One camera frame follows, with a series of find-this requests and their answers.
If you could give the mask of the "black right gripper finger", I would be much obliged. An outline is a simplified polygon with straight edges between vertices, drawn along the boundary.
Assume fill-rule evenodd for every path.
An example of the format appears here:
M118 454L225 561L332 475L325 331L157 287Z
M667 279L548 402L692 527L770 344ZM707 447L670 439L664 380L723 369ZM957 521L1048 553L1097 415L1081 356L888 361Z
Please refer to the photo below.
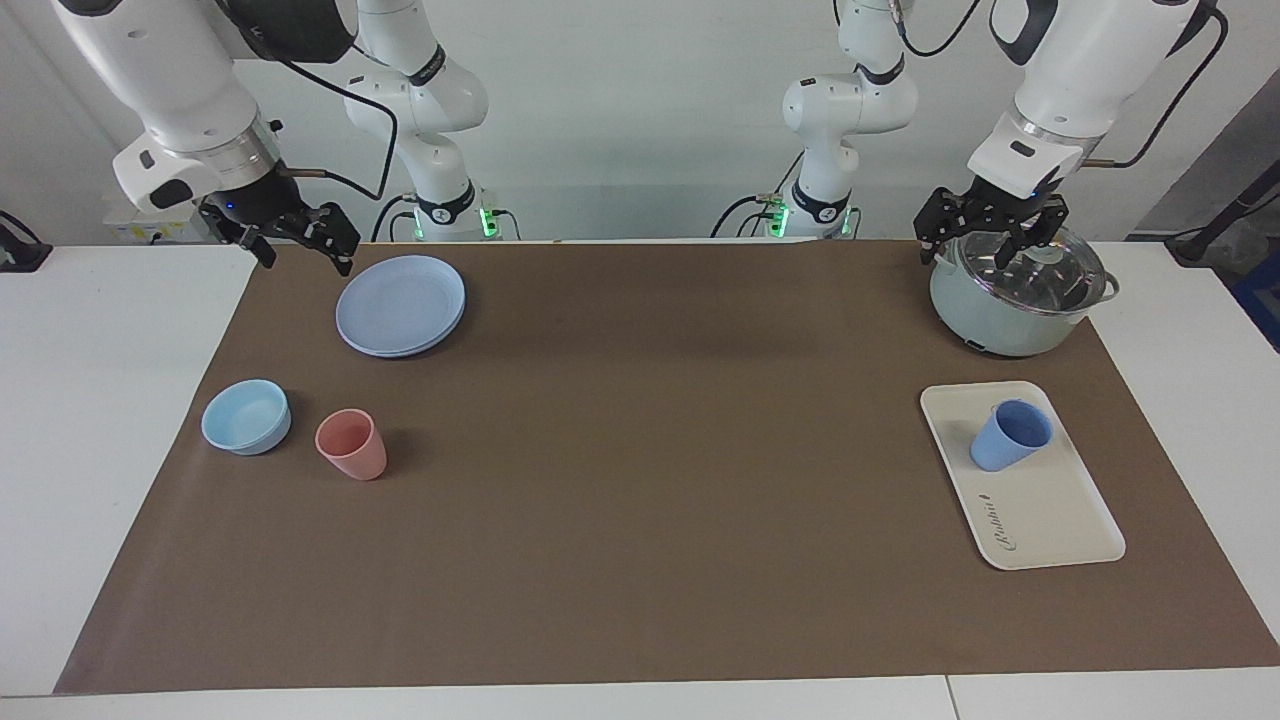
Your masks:
M337 202L303 211L300 243L324 255L339 275L349 277L360 242L360 232Z
M256 228L242 225L221 215L204 215L204 219L221 243L243 249L262 268L271 269L274 266L276 251Z

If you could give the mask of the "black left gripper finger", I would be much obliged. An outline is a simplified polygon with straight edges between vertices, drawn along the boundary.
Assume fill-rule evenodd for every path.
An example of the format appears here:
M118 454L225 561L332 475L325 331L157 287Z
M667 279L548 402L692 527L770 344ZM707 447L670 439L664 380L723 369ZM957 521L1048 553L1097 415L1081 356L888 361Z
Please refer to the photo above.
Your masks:
M1060 195L1033 195L1019 200L1007 211L1007 264L1023 251L1047 246L1068 217L1068 205Z
M964 193L938 187L915 215L914 233L923 265L931 265L950 240L966 234L965 201Z

